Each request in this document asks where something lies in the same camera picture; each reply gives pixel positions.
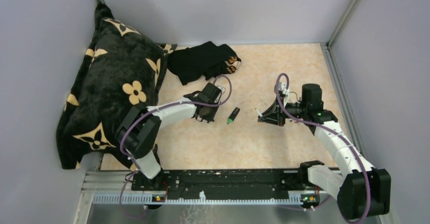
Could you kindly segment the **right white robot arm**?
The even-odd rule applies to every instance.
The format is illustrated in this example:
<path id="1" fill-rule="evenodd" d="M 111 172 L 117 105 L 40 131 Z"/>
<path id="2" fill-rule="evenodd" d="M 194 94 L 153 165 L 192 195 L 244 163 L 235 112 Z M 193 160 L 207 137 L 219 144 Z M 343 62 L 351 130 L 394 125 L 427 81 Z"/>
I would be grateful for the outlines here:
<path id="1" fill-rule="evenodd" d="M 302 99 L 288 101 L 290 90 L 279 82 L 274 89 L 274 103 L 258 116 L 258 122 L 284 126 L 287 119 L 305 124 L 325 146 L 340 173 L 318 161 L 300 166 L 298 185 L 310 190 L 325 190 L 337 202 L 347 220 L 388 214 L 390 210 L 391 176 L 377 169 L 357 150 L 343 132 L 337 117 L 324 108 L 322 89 L 318 84 L 302 85 Z"/>

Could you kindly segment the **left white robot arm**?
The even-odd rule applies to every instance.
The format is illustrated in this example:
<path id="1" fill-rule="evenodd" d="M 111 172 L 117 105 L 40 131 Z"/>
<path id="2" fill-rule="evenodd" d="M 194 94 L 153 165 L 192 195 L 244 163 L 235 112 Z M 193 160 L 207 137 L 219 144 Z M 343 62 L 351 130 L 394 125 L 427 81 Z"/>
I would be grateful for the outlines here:
<path id="1" fill-rule="evenodd" d="M 136 105 L 131 108 L 115 132 L 120 150 L 143 174 L 150 190 L 162 185 L 162 168 L 156 158 L 155 140 L 159 130 L 185 119 L 213 122 L 225 92 L 222 86 L 208 83 L 201 91 L 183 96 L 178 101 L 159 106 Z"/>

